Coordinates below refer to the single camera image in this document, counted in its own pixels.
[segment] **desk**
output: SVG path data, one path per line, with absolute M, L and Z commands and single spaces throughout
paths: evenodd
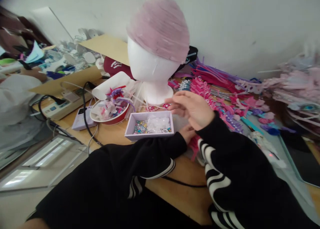
M 52 103 L 50 100 L 51 99 L 47 99 L 43 101 L 43 106 L 49 102 Z M 87 145 L 91 138 L 89 133 L 86 130 L 77 132 L 71 128 L 77 111 L 78 110 L 73 111 L 56 123 L 69 134 Z M 124 137 L 126 127 L 126 121 L 113 126 L 100 124 L 99 131 L 95 137 L 104 145 L 128 145 L 131 144 L 131 142 Z M 96 127 L 90 128 L 90 130 L 92 133 L 94 133 Z M 312 143 L 308 142 L 308 145 L 317 160 L 320 162 L 320 153 L 315 149 Z M 99 148 L 99 145 L 92 141 L 90 148 L 91 150 L 95 150 Z M 185 156 L 180 156 L 175 161 L 176 168 L 169 174 L 169 177 L 192 185 L 206 184 L 203 167 L 197 163 L 191 162 Z M 169 204 L 177 208 L 179 211 L 198 222 L 200 225 L 211 224 L 208 214 L 208 207 L 212 203 L 212 199 L 207 188 L 190 188 L 162 178 L 147 180 L 146 187 L 167 201 Z M 317 213 L 320 216 L 320 189 L 312 185 L 307 185 L 307 188 L 311 194 Z

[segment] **power strip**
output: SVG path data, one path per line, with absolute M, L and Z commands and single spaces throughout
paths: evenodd
M 92 98 L 92 95 L 88 92 L 84 94 L 86 102 Z M 48 105 L 42 109 L 42 112 L 47 118 L 50 118 L 53 121 L 58 121 L 64 118 L 66 115 L 70 114 L 80 106 L 83 106 L 82 96 L 75 102 L 66 101 L 65 103 L 58 105 L 56 102 Z

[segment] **red cap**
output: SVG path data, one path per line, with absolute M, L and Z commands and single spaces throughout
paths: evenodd
M 110 57 L 105 57 L 104 63 L 103 63 L 104 71 L 109 73 L 110 76 L 114 76 L 119 71 L 125 72 L 128 76 L 130 76 L 131 79 L 134 79 L 130 70 L 130 67 L 122 64 L 114 59 L 111 59 Z

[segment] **mannequin head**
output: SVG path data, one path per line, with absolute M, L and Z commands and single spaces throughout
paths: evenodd
M 133 78 L 139 81 L 167 81 L 180 63 L 152 54 L 128 37 L 128 56 Z
M 189 51 L 189 30 L 174 0 L 147 0 L 127 27 L 132 76 L 143 81 L 145 100 L 163 104 L 173 95 L 168 79 Z

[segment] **black sweatshirt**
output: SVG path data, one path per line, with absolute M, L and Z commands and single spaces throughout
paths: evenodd
M 197 131 L 213 200 L 208 209 L 212 227 L 319 228 L 261 150 L 249 138 L 230 132 L 215 114 L 206 128 Z M 66 176 L 37 205 L 32 218 L 43 218 L 51 229 L 182 225 L 167 221 L 174 220 L 171 213 L 154 215 L 154 203 L 143 195 L 149 193 L 146 179 L 169 174 L 174 159 L 186 149 L 180 133 L 127 146 L 105 145 Z

